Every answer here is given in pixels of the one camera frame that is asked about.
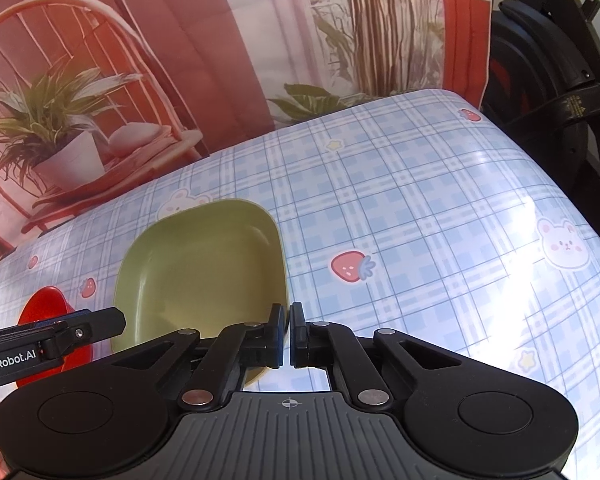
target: star print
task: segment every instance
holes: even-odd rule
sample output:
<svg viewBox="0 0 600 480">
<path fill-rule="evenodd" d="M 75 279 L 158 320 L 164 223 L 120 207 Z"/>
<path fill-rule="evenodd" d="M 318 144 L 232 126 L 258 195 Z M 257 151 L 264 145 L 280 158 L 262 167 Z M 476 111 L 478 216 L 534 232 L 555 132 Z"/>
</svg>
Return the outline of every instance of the star print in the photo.
<svg viewBox="0 0 600 480">
<path fill-rule="evenodd" d="M 339 139 L 331 139 L 327 142 L 326 146 L 327 150 L 331 150 L 332 152 L 337 152 L 340 148 L 344 147 L 344 142 Z"/>
<path fill-rule="evenodd" d="M 520 360 L 518 361 L 518 366 L 524 373 L 530 372 L 536 367 L 536 353 L 532 350 L 523 350 Z"/>
</svg>

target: red bowl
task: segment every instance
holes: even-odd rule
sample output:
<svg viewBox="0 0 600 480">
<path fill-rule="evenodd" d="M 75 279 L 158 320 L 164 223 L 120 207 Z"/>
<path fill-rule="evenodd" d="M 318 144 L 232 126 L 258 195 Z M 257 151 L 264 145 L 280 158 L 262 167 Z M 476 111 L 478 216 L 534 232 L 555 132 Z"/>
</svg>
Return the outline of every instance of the red bowl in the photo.
<svg viewBox="0 0 600 480">
<path fill-rule="evenodd" d="M 24 325 L 34 321 L 42 321 L 51 317 L 64 316 L 64 314 L 70 314 L 71 312 L 75 312 L 75 310 L 67 303 L 67 300 L 64 298 L 64 294 L 62 294 L 60 289 L 54 286 L 44 286 L 29 298 L 22 314 L 20 314 L 18 324 Z M 91 350 L 91 345 L 82 346 L 67 355 L 64 358 L 64 364 L 62 366 L 40 372 L 39 374 L 29 376 L 25 379 L 19 379 L 16 381 L 16 384 L 18 387 L 24 386 L 25 384 L 37 381 L 38 379 L 59 374 L 60 372 L 70 370 L 77 366 L 85 365 L 91 362 L 92 357 L 93 351 Z"/>
</svg>

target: white flower pot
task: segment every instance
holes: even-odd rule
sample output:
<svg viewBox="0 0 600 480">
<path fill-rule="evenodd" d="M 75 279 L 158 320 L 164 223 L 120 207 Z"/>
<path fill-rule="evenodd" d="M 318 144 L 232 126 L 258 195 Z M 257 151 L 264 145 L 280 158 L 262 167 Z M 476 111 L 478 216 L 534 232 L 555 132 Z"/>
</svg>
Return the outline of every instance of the white flower pot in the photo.
<svg viewBox="0 0 600 480">
<path fill-rule="evenodd" d="M 91 132 L 82 132 L 33 170 L 47 185 L 58 186 L 63 191 L 71 191 L 104 175 Z"/>
</svg>

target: green bowl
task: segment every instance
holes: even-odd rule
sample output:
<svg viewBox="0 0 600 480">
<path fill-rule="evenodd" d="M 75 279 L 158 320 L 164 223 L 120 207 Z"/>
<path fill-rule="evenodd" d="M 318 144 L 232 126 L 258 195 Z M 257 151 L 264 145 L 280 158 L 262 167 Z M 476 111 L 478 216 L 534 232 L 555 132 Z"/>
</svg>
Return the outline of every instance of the green bowl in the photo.
<svg viewBox="0 0 600 480">
<path fill-rule="evenodd" d="M 231 324 L 266 322 L 273 303 L 288 306 L 274 219 L 246 200 L 200 205 L 156 222 L 126 253 L 114 296 L 126 328 L 112 350 L 181 328 L 215 337 Z"/>
</svg>

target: tablecloth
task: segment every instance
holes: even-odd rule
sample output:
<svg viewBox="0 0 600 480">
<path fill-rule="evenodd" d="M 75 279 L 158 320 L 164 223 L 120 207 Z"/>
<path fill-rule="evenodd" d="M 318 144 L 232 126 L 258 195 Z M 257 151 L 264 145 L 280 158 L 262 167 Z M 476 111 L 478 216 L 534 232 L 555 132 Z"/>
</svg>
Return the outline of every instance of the tablecloth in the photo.
<svg viewBox="0 0 600 480">
<path fill-rule="evenodd" d="M 563 393 L 580 421 L 564 473 L 600 480 L 600 239 L 451 92 L 386 98 L 249 140 L 19 247 L 0 263 L 0 328 L 44 285 L 74 308 L 112 305 L 140 233 L 178 207 L 223 198 L 273 216 L 290 300 L 308 320 L 365 336 L 395 328 Z M 289 366 L 253 386 L 327 387 L 320 370 Z"/>
</svg>

